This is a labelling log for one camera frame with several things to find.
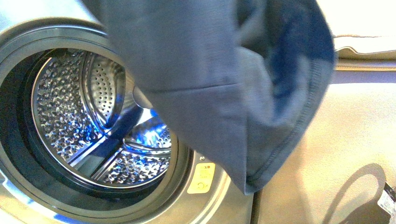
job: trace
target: stitched seam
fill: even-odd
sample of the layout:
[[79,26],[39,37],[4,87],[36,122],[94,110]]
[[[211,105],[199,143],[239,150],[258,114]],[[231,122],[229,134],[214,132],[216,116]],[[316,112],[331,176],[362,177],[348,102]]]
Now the stitched seam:
[[275,147],[275,149],[272,150],[271,156],[267,159],[265,164],[252,176],[247,177],[248,182],[254,182],[258,180],[262,174],[268,169],[268,167],[272,164],[274,159],[279,155],[280,151],[282,148],[287,145],[293,138],[298,134],[298,131],[296,131],[307,119],[308,111],[312,108],[312,101],[314,100],[316,93],[319,90],[319,83],[320,83],[320,66],[318,66],[318,63],[315,60],[311,60],[310,62],[310,73],[311,78],[309,81],[309,87],[308,87],[308,93],[309,96],[304,104],[304,109],[301,112],[300,119],[297,121],[295,127],[293,130],[291,130],[290,134],[281,142],[280,145]]

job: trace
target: label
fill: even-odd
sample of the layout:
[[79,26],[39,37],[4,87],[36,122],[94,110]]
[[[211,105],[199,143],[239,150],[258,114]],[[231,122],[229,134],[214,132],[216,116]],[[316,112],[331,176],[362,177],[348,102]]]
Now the label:
[[385,183],[384,190],[382,191],[382,195],[378,200],[377,204],[387,213],[392,215],[395,202],[396,202],[395,191],[389,186],[388,183]]
[[195,167],[194,176],[188,187],[189,194],[207,193],[213,181],[215,164],[212,162],[199,163]]

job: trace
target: silver washing machine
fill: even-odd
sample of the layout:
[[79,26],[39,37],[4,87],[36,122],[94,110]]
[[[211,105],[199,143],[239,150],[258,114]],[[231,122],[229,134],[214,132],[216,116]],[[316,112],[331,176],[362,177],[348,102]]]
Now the silver washing machine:
[[253,196],[179,142],[75,0],[0,0],[0,219],[247,224]]

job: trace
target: gray garment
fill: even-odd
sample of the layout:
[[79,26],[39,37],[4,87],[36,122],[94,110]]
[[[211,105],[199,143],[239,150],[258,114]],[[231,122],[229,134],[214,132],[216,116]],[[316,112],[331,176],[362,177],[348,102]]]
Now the gray garment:
[[295,148],[334,66],[315,0],[102,0],[98,14],[162,120],[259,191]]

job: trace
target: stainless steel drum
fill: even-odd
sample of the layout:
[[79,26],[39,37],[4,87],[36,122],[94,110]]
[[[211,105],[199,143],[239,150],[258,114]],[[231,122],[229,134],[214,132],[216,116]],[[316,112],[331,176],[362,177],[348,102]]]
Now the stainless steel drum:
[[[67,49],[50,57],[33,83],[32,114],[45,148],[76,177],[99,186],[142,186],[169,165],[169,129],[150,109],[133,112],[139,106],[128,77],[104,56]],[[79,170],[79,163],[121,128],[128,131],[119,144],[104,149],[109,153],[92,164],[98,167],[90,173]]]

